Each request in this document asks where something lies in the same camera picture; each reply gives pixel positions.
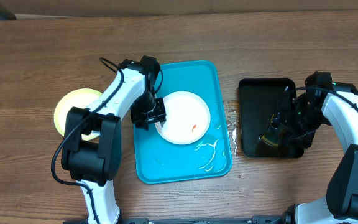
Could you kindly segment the yellow green sponge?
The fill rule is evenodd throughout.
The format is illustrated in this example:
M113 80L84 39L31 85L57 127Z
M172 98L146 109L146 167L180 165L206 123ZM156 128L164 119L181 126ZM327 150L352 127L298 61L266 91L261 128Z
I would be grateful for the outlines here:
M278 125L277 127L270 125L260 137L260 140L272 147L278 147L283 142L286 131L286 127L282 125Z

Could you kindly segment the white plate top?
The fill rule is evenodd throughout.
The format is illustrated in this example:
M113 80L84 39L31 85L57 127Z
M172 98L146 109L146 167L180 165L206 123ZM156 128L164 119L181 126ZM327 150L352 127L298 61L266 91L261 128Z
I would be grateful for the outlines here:
M186 145L200 140L207 132L211 113L205 101L189 91L176 91L163 97L166 120L155 123L164 140Z

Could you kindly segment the yellow plate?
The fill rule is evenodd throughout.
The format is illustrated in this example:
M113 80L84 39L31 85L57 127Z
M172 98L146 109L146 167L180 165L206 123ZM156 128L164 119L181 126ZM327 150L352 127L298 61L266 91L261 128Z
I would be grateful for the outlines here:
M101 92L90 88L81 88L67 93L58 102L54 111L53 121L57 131L64 136L67 113L72 107L86 108L101 95Z

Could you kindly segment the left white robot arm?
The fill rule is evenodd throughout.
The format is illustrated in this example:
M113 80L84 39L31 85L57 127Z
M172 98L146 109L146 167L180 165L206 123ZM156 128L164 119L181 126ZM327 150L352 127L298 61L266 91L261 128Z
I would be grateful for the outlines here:
M103 57L100 61L116 77L97 100L68 111L51 173L58 183L81 188L88 209L85 223L119 223L112 181L122 158L121 122L127 112L138 129L166 120L164 102L155 95L160 89L155 81L163 72L156 58L146 55L119 65Z

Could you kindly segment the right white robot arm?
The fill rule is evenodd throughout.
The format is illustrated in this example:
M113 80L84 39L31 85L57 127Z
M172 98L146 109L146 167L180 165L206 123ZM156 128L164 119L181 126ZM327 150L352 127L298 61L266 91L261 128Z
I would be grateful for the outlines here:
M294 205L282 223L358 223L358 91L353 84L308 82L294 108L279 106L261 139L273 147L310 147L315 131L333 127L344 156L325 198Z

